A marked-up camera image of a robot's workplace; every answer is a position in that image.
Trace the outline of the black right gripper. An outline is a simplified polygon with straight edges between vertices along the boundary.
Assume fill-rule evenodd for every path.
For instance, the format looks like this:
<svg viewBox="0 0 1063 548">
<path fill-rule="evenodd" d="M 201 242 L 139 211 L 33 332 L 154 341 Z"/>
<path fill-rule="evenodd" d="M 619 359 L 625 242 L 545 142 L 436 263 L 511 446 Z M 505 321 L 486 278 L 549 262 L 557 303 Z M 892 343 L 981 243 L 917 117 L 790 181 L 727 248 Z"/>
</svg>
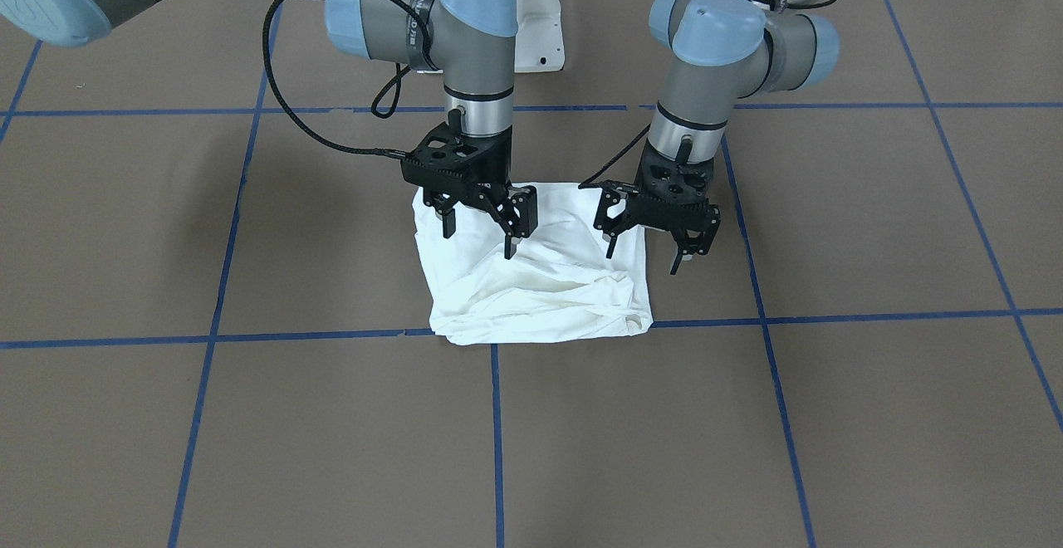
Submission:
<svg viewBox="0 0 1063 548">
<path fill-rule="evenodd" d="M 456 205 L 479 210 L 505 234 L 502 255 L 512 260 L 522 237 L 538 225 L 535 186 L 510 181 L 512 129 L 473 137 L 448 123 L 437 125 L 401 159 L 406 182 L 422 189 L 422 203 L 439 216 L 442 237 L 456 232 Z"/>
</svg>

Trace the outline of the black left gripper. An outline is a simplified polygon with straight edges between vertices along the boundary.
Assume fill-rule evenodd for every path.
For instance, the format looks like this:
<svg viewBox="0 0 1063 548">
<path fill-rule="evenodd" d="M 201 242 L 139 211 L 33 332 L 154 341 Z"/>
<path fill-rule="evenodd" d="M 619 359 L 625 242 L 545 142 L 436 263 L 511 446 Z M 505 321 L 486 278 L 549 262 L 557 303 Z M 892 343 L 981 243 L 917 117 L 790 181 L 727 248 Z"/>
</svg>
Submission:
<svg viewBox="0 0 1063 548">
<path fill-rule="evenodd" d="M 693 254 L 706 254 L 720 228 L 718 204 L 707 200 L 714 161 L 686 164 L 661 154 L 643 154 L 634 183 L 600 181 L 595 229 L 608 242 L 607 259 L 615 255 L 623 232 L 637 226 L 668 232 L 676 242 L 669 275 L 676 275 Z"/>
</svg>

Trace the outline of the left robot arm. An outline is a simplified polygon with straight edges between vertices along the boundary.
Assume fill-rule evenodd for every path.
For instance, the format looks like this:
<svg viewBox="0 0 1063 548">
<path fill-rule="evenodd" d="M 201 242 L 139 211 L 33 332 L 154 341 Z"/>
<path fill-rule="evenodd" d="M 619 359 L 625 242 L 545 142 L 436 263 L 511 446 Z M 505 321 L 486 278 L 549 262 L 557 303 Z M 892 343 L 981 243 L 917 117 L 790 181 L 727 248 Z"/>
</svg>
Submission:
<svg viewBox="0 0 1063 548">
<path fill-rule="evenodd" d="M 836 27 L 816 8 L 836 0 L 654 0 L 649 33 L 674 59 L 630 183 L 591 176 L 595 227 L 612 256 L 623 233 L 668 232 L 676 260 L 705 254 L 720 227 L 710 203 L 715 154 L 741 99 L 796 91 L 831 74 Z"/>
</svg>

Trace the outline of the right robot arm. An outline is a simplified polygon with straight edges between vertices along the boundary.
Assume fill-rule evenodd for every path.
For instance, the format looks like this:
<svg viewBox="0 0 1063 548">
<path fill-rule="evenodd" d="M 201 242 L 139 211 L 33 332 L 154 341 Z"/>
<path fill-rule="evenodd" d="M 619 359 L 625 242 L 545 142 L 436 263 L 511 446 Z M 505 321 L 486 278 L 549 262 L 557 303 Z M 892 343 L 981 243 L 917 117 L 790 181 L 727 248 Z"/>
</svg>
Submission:
<svg viewBox="0 0 1063 548">
<path fill-rule="evenodd" d="M 39 41 L 82 47 L 163 0 L 2 0 L 2 14 Z M 263 18 L 261 55 L 274 97 L 282 96 L 271 65 L 273 0 Z M 536 229 L 536 190 L 509 176 L 517 49 L 517 0 L 322 0 L 335 48 L 396 67 L 391 89 L 411 71 L 439 71 L 448 119 L 410 151 L 364 148 L 362 155 L 398 159 L 403 177 L 423 192 L 456 230 L 456 205 L 489 215 L 514 256 Z"/>
</svg>

